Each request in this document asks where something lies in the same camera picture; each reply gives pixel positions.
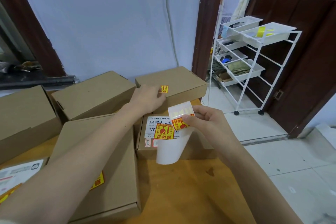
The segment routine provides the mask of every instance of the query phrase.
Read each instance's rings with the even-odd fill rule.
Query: table surface
[[[0,169],[49,157],[57,138],[1,164]],[[139,160],[138,175],[143,211],[120,223],[255,223],[234,176],[218,158],[179,160],[171,165]]]

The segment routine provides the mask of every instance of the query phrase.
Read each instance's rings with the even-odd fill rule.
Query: cardboard box flap
[[[206,82],[183,66],[135,78],[138,84],[168,85],[166,97],[206,85]]]
[[[56,91],[52,96],[71,120],[133,87],[134,83],[110,71]]]
[[[0,98],[0,140],[56,118],[41,85]]]
[[[66,122],[55,145],[50,161],[88,136],[111,115]],[[137,202],[136,160],[133,130],[120,141],[103,169],[104,184],[90,190],[70,221],[106,212]]]

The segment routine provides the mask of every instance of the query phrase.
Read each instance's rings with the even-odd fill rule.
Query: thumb
[[[194,128],[197,128],[198,130],[202,131],[206,121],[201,120],[195,116],[190,116],[190,115],[183,115],[182,120],[189,126],[192,126]]]

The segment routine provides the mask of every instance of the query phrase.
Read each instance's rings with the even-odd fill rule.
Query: white metal rack
[[[220,7],[220,14],[222,13],[223,5],[224,5],[224,1],[222,2],[222,5]],[[219,32],[220,25],[229,26],[229,25],[233,25],[235,23],[244,22],[244,21],[246,21],[246,23],[244,23],[243,26],[240,26],[240,27],[237,27],[237,28],[229,27],[227,29],[227,34],[229,36],[227,36],[225,39],[223,39],[223,38],[218,39],[218,32]],[[238,20],[222,24],[221,23],[221,17],[219,16],[218,21],[217,21],[217,25],[216,25],[216,32],[215,32],[215,40],[214,40],[213,49],[216,50],[217,45],[219,45],[225,51],[225,53],[224,54],[218,54],[217,53],[217,56],[216,56],[215,55],[216,52],[214,51],[213,55],[212,55],[211,67],[210,67],[210,83],[209,83],[208,105],[209,105],[210,94],[211,94],[211,79],[212,79],[212,73],[213,73],[212,65],[213,65],[213,60],[216,59],[218,61],[218,63],[220,63],[222,65],[222,67],[227,71],[229,76],[233,79],[233,81],[229,81],[229,82],[220,82],[219,81],[219,84],[227,90],[229,95],[237,103],[234,114],[238,115],[240,111],[248,111],[248,110],[259,110],[258,113],[260,115],[264,114],[263,113],[263,107],[265,106],[265,103],[267,102],[267,100],[268,100],[276,82],[278,81],[279,76],[280,76],[284,66],[286,65],[290,55],[292,54],[292,51],[293,51],[297,41],[299,40],[302,31],[295,31],[296,28],[294,28],[294,27],[290,27],[290,26],[286,26],[286,25],[283,25],[283,24],[271,22],[271,23],[262,25],[262,27],[265,27],[265,29],[263,31],[263,34],[262,34],[262,37],[256,37],[257,32],[259,31],[259,26],[258,25],[259,25],[260,21],[262,21],[262,19],[251,17],[251,16],[246,16],[244,18],[240,18]],[[288,39],[290,34],[296,34],[296,37],[295,37],[294,41]],[[285,60],[283,61],[283,64],[279,64],[279,63],[275,62],[274,60],[270,59],[269,57],[260,53],[261,48],[263,46],[268,45],[268,44],[273,44],[273,43],[276,43],[276,42],[280,42],[280,41],[287,41],[287,42],[292,44]],[[236,50],[236,49],[238,49],[240,47],[243,47],[243,46],[246,46],[247,48],[253,50],[256,53],[253,60],[247,59],[247,56],[245,54]],[[229,62],[229,63],[241,60],[242,62],[244,62],[245,64],[247,64],[250,67],[250,71],[246,74],[242,74],[242,75],[238,75],[238,76],[234,75],[228,69],[228,64],[229,63],[222,64],[219,60],[219,55],[220,56],[225,56],[227,54],[230,54],[233,57],[232,61]],[[270,83],[270,82],[266,81],[263,77],[261,77],[261,72],[265,69],[262,66],[260,66],[259,64],[257,64],[257,59],[258,59],[259,56],[262,56],[262,57],[266,58],[267,60],[273,62],[274,64],[276,64],[280,67],[279,72],[278,72],[274,82]],[[270,89],[269,89],[265,99],[261,99],[248,86],[248,82],[249,82],[250,78],[253,78],[253,77],[259,77],[263,82],[265,82],[268,86],[270,86]],[[236,100],[233,97],[233,95],[230,93],[229,89],[227,88],[228,86],[233,85],[233,84],[240,84],[243,88],[242,92],[241,92],[241,95],[240,95],[238,100]],[[260,108],[248,108],[248,109],[240,109],[239,108],[239,105],[241,103],[241,100],[243,98],[243,95],[245,93],[246,88],[248,88],[257,97],[257,99],[259,99],[262,102],[262,105],[261,105]]]

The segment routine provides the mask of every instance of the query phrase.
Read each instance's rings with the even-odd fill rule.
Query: right hand
[[[197,128],[222,157],[226,158],[232,151],[243,147],[221,110],[203,105],[193,105],[192,108],[195,116],[184,115],[183,121]]]

